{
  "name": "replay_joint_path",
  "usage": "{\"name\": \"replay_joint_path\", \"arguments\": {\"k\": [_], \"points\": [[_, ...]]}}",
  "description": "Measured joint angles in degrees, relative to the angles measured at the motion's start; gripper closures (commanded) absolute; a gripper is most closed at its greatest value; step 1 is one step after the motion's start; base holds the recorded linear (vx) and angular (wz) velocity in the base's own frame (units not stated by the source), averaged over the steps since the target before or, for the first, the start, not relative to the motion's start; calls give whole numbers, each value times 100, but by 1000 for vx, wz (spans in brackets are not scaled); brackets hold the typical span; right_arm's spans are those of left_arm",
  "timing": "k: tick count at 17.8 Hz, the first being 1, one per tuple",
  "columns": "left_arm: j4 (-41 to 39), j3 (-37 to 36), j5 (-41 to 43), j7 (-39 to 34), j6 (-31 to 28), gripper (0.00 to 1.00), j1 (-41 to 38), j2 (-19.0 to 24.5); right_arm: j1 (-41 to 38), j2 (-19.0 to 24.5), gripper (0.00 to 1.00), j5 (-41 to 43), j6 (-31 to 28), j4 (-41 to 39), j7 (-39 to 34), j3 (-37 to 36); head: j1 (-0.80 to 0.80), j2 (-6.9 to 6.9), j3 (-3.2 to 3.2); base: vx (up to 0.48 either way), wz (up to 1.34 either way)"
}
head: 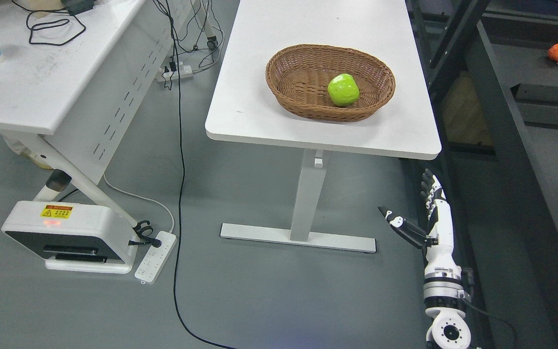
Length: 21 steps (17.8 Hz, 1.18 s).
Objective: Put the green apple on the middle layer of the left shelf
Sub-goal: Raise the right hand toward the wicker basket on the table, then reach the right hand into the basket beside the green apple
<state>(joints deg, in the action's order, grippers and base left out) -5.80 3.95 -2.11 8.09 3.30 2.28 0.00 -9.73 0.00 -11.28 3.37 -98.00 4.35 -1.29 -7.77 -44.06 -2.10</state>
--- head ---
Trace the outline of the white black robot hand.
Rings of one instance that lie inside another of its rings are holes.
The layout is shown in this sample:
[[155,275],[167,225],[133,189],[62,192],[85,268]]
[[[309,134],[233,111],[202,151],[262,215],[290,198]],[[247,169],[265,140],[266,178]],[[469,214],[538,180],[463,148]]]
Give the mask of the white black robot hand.
[[447,201],[443,186],[438,177],[429,169],[424,170],[420,185],[420,194],[427,210],[427,231],[386,206],[379,206],[378,210],[396,234],[425,252],[430,267],[454,268],[456,267],[452,258],[454,228],[451,206]]

